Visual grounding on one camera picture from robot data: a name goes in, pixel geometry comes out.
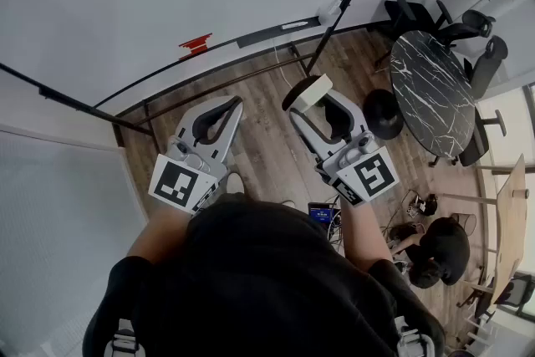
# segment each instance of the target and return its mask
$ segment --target seated person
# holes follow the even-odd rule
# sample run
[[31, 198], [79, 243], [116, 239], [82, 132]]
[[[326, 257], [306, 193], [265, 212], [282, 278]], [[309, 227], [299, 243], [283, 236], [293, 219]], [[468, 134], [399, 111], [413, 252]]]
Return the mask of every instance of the seated person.
[[439, 279], [451, 286], [461, 279], [470, 258], [468, 236], [451, 217], [436, 219], [426, 233], [418, 233], [411, 223], [393, 227], [390, 237], [401, 240], [392, 255], [406, 250], [413, 262], [409, 279], [416, 287], [429, 288]]

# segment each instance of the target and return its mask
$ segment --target person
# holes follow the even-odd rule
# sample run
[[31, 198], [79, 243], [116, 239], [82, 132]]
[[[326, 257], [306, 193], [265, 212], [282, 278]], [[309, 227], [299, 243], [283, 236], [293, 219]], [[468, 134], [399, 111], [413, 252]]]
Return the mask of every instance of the person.
[[442, 355], [444, 331], [392, 263], [371, 205], [342, 200], [341, 217], [345, 258], [304, 213], [248, 199], [236, 174], [191, 220], [164, 208], [112, 268], [84, 356], [104, 355], [120, 319], [147, 357], [393, 356], [400, 315]]
[[440, 279], [448, 286], [455, 284], [470, 259], [468, 236], [451, 217], [434, 220], [426, 233], [418, 233], [410, 223], [399, 225], [392, 228], [390, 237], [401, 240], [391, 253], [395, 255], [406, 250], [413, 262], [409, 280], [419, 288], [429, 288]]

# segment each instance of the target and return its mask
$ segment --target black marble tabletop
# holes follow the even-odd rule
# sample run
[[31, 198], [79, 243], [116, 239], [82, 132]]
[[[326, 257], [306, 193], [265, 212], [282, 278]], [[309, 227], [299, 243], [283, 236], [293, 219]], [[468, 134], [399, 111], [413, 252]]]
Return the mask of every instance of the black marble tabletop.
[[471, 88], [456, 56], [425, 32], [407, 32], [394, 44], [390, 76], [410, 132], [429, 152], [451, 158], [474, 130]]

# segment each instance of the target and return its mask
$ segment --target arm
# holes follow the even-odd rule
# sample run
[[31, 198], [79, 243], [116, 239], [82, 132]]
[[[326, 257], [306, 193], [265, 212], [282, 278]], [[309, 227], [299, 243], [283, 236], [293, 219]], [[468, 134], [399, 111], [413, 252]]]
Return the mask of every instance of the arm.
[[127, 256], [139, 256], [151, 263], [158, 263], [176, 254], [186, 238], [190, 218], [186, 212], [168, 205], [162, 206], [152, 215]]
[[425, 234], [423, 233], [416, 233], [414, 235], [411, 235], [410, 237], [407, 237], [402, 242], [400, 242], [397, 246], [392, 248], [390, 252], [392, 253], [392, 255], [395, 255], [399, 252], [403, 252], [407, 247], [410, 247], [412, 245], [419, 246], [420, 240], [424, 235]]
[[190, 215], [167, 205], [151, 216], [127, 258], [111, 270], [104, 299], [85, 331], [84, 357], [102, 357], [119, 319], [132, 320], [133, 308], [153, 264], [176, 254], [186, 237], [189, 220]]
[[367, 203], [352, 207], [345, 199], [340, 200], [345, 257], [365, 272], [381, 259], [392, 262], [372, 206]]

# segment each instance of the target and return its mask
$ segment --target wooden desk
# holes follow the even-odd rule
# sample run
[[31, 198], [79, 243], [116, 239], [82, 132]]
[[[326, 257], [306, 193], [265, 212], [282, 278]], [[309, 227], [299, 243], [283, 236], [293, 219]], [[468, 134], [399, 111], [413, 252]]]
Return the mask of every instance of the wooden desk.
[[496, 205], [498, 247], [494, 286], [492, 288], [486, 288], [481, 285], [465, 282], [466, 285], [474, 289], [492, 293], [491, 301], [495, 302], [509, 284], [509, 280], [517, 271], [518, 265], [524, 256], [527, 198], [529, 197], [529, 191], [526, 189], [524, 155], [518, 159], [507, 181], [498, 192], [496, 199], [445, 193], [437, 193], [436, 195]]

